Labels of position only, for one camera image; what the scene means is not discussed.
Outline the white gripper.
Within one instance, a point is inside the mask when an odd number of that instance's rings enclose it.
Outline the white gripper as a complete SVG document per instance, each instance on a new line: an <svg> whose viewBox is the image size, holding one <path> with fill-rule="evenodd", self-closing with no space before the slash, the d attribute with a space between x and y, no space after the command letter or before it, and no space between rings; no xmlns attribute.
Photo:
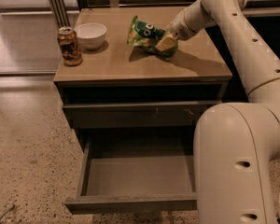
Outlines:
<svg viewBox="0 0 280 224"><path fill-rule="evenodd" d="M179 12L175 19L166 26L166 34L155 46L159 52L172 49L177 45L177 39L189 40L196 35L196 33L188 28L185 22L185 15Z"/></svg>

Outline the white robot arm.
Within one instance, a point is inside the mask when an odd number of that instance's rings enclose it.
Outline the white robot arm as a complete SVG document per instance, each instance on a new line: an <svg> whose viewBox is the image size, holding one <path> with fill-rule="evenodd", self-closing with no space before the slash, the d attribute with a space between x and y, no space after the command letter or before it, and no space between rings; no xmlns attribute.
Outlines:
<svg viewBox="0 0 280 224"><path fill-rule="evenodd" d="M246 0L197 0L167 26L156 48L218 25L245 103L208 108L193 141L199 224L280 224L269 162L280 159L280 60L246 19Z"/></svg>

